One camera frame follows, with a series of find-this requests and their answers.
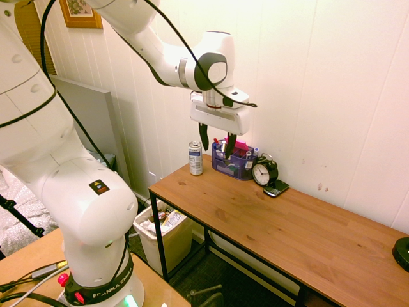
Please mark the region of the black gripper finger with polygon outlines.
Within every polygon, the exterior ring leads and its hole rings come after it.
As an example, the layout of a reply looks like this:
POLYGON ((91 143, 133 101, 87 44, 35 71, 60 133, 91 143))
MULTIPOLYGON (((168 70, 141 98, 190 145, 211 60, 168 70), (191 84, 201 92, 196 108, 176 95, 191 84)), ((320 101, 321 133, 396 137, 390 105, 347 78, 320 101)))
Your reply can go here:
POLYGON ((228 132, 228 141, 227 141, 227 146, 226 146, 226 152, 225 152, 225 158, 229 159, 231 154, 233 153, 233 149, 236 144, 236 134, 228 132))
POLYGON ((208 150, 209 147, 208 126, 206 124, 199 123, 199 135, 204 150, 208 150))

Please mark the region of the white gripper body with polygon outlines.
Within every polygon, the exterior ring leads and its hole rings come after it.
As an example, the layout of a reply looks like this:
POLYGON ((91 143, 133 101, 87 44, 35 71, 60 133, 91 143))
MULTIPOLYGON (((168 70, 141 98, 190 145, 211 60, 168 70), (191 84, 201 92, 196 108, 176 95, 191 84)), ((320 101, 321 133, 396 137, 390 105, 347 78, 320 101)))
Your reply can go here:
POLYGON ((214 109, 208 107, 200 95, 194 95, 191 101, 190 118, 196 122, 239 136, 250 129, 251 113, 245 106, 236 109, 229 107, 214 109))

